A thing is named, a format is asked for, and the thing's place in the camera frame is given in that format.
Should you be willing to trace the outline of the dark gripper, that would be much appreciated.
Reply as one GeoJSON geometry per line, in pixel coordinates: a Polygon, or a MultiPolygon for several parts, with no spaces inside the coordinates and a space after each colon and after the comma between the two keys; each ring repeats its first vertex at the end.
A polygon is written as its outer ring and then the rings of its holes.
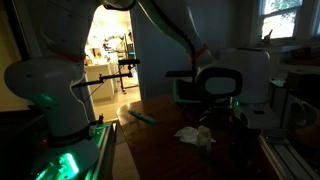
{"type": "Polygon", "coordinates": [[[251,160],[257,137],[261,131],[249,129],[241,120],[232,118],[233,122],[233,140],[230,145],[230,158],[236,167],[246,167],[251,160]]]}

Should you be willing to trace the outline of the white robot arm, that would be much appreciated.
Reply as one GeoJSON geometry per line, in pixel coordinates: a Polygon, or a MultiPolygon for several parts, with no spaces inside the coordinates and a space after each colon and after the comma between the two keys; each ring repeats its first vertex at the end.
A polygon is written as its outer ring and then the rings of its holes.
{"type": "Polygon", "coordinates": [[[250,129],[279,127],[266,104],[268,53],[235,49],[215,59],[196,31],[186,0],[47,0],[40,28],[49,55],[18,61],[4,73],[6,86],[33,102],[49,125],[49,147],[34,162],[32,180],[72,180],[98,161],[95,129],[72,89],[84,77],[85,44],[96,9],[135,5],[186,51],[192,82],[203,99],[232,98],[234,115],[250,129]]]}

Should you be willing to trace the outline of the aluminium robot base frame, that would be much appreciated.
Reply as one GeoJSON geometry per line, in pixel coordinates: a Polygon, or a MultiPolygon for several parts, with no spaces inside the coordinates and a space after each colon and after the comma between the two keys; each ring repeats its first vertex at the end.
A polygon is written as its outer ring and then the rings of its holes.
{"type": "Polygon", "coordinates": [[[91,127],[91,140],[49,148],[40,154],[28,180],[113,180],[116,123],[91,127]]]}

